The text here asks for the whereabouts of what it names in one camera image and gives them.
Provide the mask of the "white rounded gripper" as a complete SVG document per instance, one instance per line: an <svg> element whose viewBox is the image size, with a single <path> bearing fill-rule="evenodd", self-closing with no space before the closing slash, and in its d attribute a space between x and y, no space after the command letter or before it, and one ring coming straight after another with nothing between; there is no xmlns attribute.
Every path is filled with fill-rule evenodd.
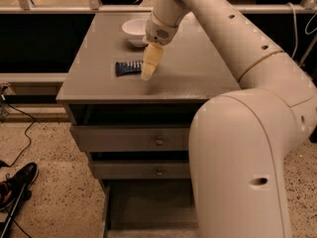
<svg viewBox="0 0 317 238"><path fill-rule="evenodd" d="M144 36L148 46L145 48L143 56L142 80L149 80L153 76L163 54L162 46L168 45L172 41L177 30L177 27L162 23L154 13L151 13L146 22Z"/></svg>

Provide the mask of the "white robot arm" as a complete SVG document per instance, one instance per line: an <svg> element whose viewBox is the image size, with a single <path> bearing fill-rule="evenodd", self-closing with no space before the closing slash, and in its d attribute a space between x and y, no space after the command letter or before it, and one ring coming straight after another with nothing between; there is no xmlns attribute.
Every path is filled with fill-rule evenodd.
<svg viewBox="0 0 317 238"><path fill-rule="evenodd" d="M317 89L297 63L227 0L158 0L142 78L193 13L238 81L205 102L189 130L200 238L292 238L283 160L316 127Z"/></svg>

